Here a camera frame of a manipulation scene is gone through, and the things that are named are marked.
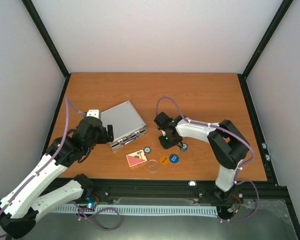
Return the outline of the pink yellow card deck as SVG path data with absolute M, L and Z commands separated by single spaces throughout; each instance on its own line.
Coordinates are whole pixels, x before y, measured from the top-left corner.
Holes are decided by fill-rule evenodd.
M 147 162 L 147 157 L 143 149 L 126 155 L 126 160 L 130 168 Z

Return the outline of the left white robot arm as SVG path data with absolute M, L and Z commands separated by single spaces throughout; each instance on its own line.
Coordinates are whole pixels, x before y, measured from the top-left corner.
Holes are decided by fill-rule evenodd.
M 114 140 L 113 126 L 100 119 L 84 117 L 75 129 L 65 129 L 56 138 L 30 174 L 7 196 L 0 199 L 0 226 L 6 236 L 20 239 L 55 208 L 81 199 L 96 200 L 95 185 L 86 175 L 76 175 L 64 186 L 43 191 L 73 163 L 82 163 L 98 144 Z

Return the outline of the blue green chip stack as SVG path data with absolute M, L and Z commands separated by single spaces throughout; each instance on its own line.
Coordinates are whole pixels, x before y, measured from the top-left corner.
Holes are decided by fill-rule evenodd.
M 185 152 L 188 149 L 188 145 L 186 143 L 183 143 L 180 150 Z

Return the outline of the aluminium poker case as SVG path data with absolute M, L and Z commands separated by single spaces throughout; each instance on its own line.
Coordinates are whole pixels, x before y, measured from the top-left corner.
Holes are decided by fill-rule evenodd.
M 109 145 L 113 151 L 147 133 L 146 123 L 129 100 L 103 111 L 101 120 L 104 125 L 112 125 L 113 141 Z

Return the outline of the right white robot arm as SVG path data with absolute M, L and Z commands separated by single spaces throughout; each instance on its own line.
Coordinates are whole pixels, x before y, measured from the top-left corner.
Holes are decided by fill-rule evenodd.
M 169 117 L 159 113 L 154 123 L 162 131 L 158 137 L 161 146 L 167 150 L 174 146 L 185 151 L 188 146 L 183 138 L 192 138 L 210 144 L 219 163 L 215 187 L 210 191 L 220 202 L 225 202 L 235 185 L 241 164 L 247 156 L 250 144 L 230 120 L 221 123 L 201 123 L 189 118 Z

